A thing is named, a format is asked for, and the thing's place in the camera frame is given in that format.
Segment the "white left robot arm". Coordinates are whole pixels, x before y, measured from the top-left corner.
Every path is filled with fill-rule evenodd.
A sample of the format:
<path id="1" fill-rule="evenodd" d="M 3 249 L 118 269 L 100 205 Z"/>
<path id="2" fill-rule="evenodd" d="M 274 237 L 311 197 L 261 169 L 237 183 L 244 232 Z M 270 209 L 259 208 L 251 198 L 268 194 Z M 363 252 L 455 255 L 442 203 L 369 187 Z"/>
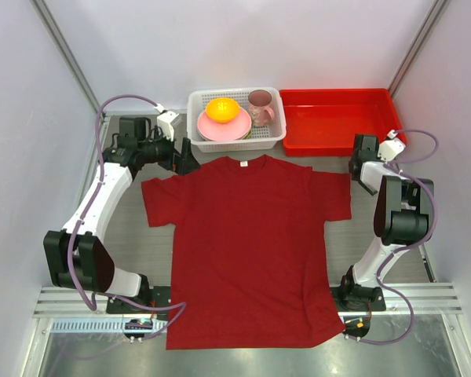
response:
<path id="1" fill-rule="evenodd" d="M 50 230 L 43 239 L 53 285 L 75 289 L 91 310 L 97 307 L 98 294 L 108 297 L 109 313 L 143 313 L 150 307 L 147 277 L 118 268 L 104 246 L 104 236 L 122 195 L 144 166 L 158 164 L 178 175 L 200 168 L 188 138 L 183 138 L 180 149 L 175 147 L 180 121 L 172 111 L 155 121 L 121 117 L 78 209 L 61 230 Z"/>

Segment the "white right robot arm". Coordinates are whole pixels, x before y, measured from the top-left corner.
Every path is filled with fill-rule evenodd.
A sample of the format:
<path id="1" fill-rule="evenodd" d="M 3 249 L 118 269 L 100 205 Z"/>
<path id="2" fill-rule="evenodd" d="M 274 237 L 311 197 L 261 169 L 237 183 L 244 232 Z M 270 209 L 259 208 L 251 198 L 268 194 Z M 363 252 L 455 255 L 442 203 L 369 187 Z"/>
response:
<path id="1" fill-rule="evenodd" d="M 384 141 L 356 134 L 349 173 L 377 197 L 372 240 L 363 257 L 351 265 L 339 287 L 331 290 L 337 308 L 384 311 L 382 284 L 387 272 L 406 252 L 423 245 L 436 228 L 435 185 L 401 170 L 396 158 L 405 144 L 392 130 Z"/>

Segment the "red t-shirt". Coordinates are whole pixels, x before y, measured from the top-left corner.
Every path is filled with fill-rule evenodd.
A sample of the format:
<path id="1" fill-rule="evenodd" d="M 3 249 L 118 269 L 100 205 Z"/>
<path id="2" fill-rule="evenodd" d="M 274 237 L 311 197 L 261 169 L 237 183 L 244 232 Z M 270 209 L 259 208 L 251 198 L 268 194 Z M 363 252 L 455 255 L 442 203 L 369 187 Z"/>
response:
<path id="1" fill-rule="evenodd" d="M 324 226 L 351 217 L 350 178 L 271 156 L 228 157 L 141 185 L 151 227 L 173 225 L 170 350 L 309 348 L 344 331 Z"/>

